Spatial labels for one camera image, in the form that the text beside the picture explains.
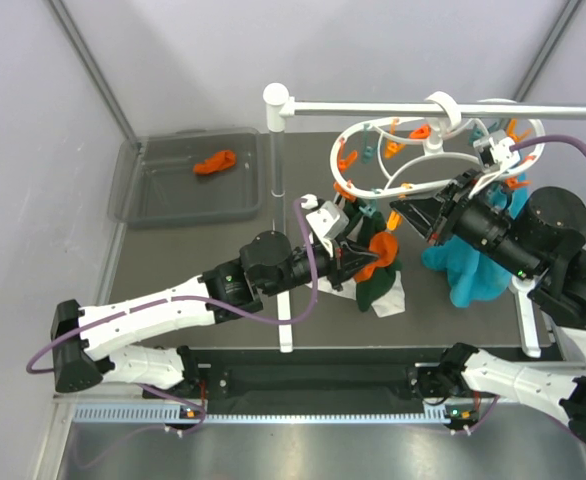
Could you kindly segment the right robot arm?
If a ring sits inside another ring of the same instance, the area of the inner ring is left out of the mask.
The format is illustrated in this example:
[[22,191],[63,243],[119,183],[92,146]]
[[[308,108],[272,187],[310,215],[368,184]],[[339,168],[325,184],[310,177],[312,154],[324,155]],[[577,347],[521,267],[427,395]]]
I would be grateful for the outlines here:
[[[527,298],[586,365],[586,206],[566,189],[542,187],[511,216],[475,192],[478,184],[478,171],[468,170],[431,196],[390,206],[430,245],[459,238],[531,283]],[[586,444],[586,374],[545,373],[464,343],[446,349],[431,374],[445,397],[478,391],[510,399],[561,422]]]

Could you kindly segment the orange sock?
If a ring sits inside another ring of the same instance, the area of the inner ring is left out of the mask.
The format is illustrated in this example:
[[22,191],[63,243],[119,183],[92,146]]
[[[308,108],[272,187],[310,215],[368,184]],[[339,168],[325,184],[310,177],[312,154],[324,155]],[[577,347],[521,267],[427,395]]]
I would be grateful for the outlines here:
[[393,234],[383,231],[373,235],[369,241],[368,251],[375,259],[355,274],[356,283],[370,281],[378,271],[389,276],[395,275],[397,268],[394,264],[399,252],[399,243]]
[[195,164],[192,172],[200,176],[213,175],[234,167],[236,162],[237,156],[235,152],[232,150],[222,150],[204,161]]

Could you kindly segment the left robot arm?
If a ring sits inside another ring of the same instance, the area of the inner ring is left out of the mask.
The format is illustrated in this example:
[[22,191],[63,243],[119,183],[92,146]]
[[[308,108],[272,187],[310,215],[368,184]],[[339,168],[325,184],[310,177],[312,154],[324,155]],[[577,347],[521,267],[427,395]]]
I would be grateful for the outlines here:
[[154,349],[143,341],[247,318],[262,310],[263,296],[322,278],[340,287],[380,257],[345,237],[327,251],[319,241],[308,248],[292,247],[286,235],[265,231],[243,246],[238,258],[174,287],[109,305],[64,301],[56,307],[51,329],[55,390],[75,393],[102,382],[121,382],[189,396],[200,382],[189,349]]

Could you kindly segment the white round clip hanger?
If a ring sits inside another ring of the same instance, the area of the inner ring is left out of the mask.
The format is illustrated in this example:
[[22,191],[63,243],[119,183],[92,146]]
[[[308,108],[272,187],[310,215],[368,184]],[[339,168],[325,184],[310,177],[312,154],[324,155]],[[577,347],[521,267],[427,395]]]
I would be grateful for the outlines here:
[[[394,197],[402,198],[407,195],[431,192],[446,186],[449,183],[448,180],[426,183],[404,183],[399,187],[394,185],[394,182],[409,168],[427,161],[454,159],[471,162],[480,167],[481,176],[482,166],[478,155],[449,152],[443,148],[445,141],[457,137],[468,128],[473,128],[473,130],[479,132],[481,137],[489,135],[491,132],[481,120],[481,116],[479,114],[473,114],[468,120],[464,121],[462,119],[460,105],[450,95],[442,91],[431,94],[426,98],[426,101],[429,105],[440,108],[445,114],[445,118],[443,120],[427,120],[426,133],[420,134],[415,138],[396,136],[395,127],[404,123],[417,122],[419,120],[417,117],[385,117],[360,122],[347,128],[336,140],[329,157],[330,169],[335,182],[356,196],[357,199],[380,200]],[[525,131],[521,136],[513,133],[511,129],[506,131],[506,134],[515,141],[515,145],[511,147],[511,150],[520,155],[520,162],[495,181],[503,181],[510,177],[517,177],[535,165],[542,156],[544,142],[541,140],[541,137],[545,135],[543,123],[538,119],[530,119],[528,123],[532,128]],[[372,150],[365,149],[361,153],[352,152],[348,156],[344,156],[344,146],[349,138],[356,133],[360,133],[364,139],[370,133],[377,134],[378,140],[376,146]],[[384,156],[382,155],[384,150],[383,143],[387,144],[387,149],[392,155],[396,155],[397,152],[407,145],[420,146],[423,149],[423,154],[407,161],[394,173],[390,173],[384,165]],[[386,178],[386,184],[381,189],[373,188],[364,190],[356,187],[352,181],[344,178],[344,173],[356,160],[365,160],[369,157],[375,157],[377,159],[378,167]]]

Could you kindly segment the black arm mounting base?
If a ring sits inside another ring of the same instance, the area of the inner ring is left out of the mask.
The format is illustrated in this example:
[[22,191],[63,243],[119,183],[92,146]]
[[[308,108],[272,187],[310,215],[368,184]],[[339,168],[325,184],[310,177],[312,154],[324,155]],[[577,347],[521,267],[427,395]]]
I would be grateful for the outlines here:
[[416,413],[467,394],[435,378],[439,348],[192,350],[167,389],[219,415]]

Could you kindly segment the yellow-orange clip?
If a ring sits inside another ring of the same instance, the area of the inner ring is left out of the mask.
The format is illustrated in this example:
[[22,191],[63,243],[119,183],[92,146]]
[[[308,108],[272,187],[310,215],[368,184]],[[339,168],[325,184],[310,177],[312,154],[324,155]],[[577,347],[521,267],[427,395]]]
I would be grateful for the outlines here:
[[403,218],[400,214],[395,211],[392,211],[386,222],[386,228],[389,232],[395,231],[403,222]]

